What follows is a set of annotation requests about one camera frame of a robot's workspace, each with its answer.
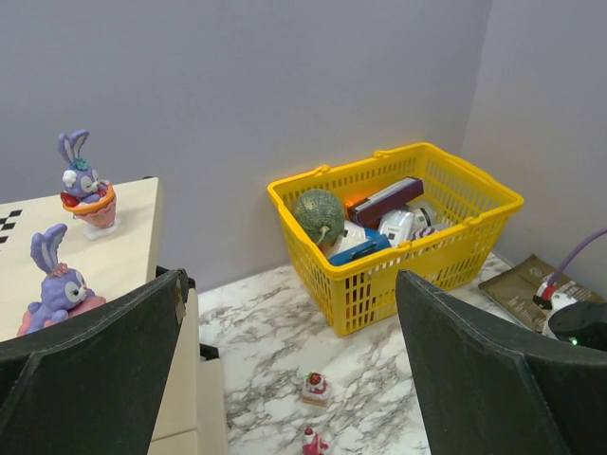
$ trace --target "green melon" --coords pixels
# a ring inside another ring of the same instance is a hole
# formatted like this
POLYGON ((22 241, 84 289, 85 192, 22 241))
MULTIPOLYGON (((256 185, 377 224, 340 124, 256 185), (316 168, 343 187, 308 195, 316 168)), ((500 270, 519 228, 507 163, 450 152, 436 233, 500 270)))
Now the green melon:
POLYGON ((306 191, 295 201, 293 216, 316 245, 333 244, 343 232, 345 210, 331 191, 306 191))

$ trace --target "cupcake figurine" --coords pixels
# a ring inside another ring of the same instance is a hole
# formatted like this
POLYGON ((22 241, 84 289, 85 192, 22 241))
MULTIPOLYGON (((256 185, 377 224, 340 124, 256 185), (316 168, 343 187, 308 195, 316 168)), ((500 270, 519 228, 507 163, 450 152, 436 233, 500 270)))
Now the cupcake figurine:
POLYGON ((89 289, 83 274, 60 263, 59 245, 67 232, 60 224, 31 239, 31 259, 45 272, 40 301, 30 303, 17 336, 31 334, 52 324, 78 316, 105 304, 105 299, 89 289))
POLYGON ((64 209, 87 225, 84 235, 89 240, 112 234, 119 226, 116 217, 116 194, 108 180, 101 180, 97 170, 81 156, 88 131, 59 135, 59 154, 67 163, 64 172, 64 191, 61 200, 64 209))
POLYGON ((313 428, 306 428, 303 433, 302 454, 303 455, 328 455, 329 444, 313 428))
POLYGON ((310 373, 305 377, 302 400, 305 403, 326 406, 329 402, 329 382, 320 373, 310 373))

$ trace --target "purple bunny figurine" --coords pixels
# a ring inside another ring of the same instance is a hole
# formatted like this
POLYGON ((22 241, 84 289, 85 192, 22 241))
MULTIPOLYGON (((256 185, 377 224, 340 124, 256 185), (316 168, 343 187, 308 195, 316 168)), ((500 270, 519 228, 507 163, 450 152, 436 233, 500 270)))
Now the purple bunny figurine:
POLYGON ((99 173, 80 156, 81 148, 88 139, 88 131, 79 130, 71 135, 59 135, 59 153, 69 168, 64 172, 65 192, 80 202, 98 202, 104 195, 109 182, 99 179, 99 173))
POLYGON ((66 225, 49 228, 44 235, 36 233, 31 239, 31 258, 46 273, 42 281, 42 301, 30 303, 31 323, 27 333, 36 332, 53 323, 66 320, 68 311, 95 293, 86 287, 83 275, 57 259, 59 244, 67 231, 66 225))

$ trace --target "cable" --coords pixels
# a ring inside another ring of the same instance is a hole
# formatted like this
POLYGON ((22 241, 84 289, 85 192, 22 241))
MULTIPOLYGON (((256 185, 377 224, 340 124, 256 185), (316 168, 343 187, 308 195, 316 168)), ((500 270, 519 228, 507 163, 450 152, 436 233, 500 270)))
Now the cable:
POLYGON ((565 267, 567 267, 569 263, 571 263, 571 261, 573 261, 573 259, 578 256, 578 254, 583 249, 585 249, 588 244, 594 242, 598 237, 604 234, 607 234, 607 227, 604 227, 603 229, 598 230, 594 234, 589 235, 588 237, 586 237, 586 239, 579 243, 578 246, 573 248, 571 252, 567 255, 567 257, 562 261, 562 263, 559 264, 559 267, 557 267, 552 276, 548 279, 548 282, 546 283, 547 287, 552 286, 557 281, 565 267))

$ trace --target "yellow basket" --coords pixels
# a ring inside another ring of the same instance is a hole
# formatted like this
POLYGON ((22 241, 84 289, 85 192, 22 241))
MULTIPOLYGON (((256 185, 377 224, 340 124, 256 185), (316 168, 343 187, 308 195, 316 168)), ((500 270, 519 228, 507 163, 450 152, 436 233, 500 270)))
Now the yellow basket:
POLYGON ((476 277, 509 216, 523 198, 465 160, 429 143, 377 151, 373 157, 269 185, 293 266, 339 337, 396 312, 398 270, 409 269, 449 290, 476 277), (290 209, 303 192, 322 188, 356 201, 408 175, 424 180, 423 199, 437 223, 450 228, 335 267, 295 221, 290 209))

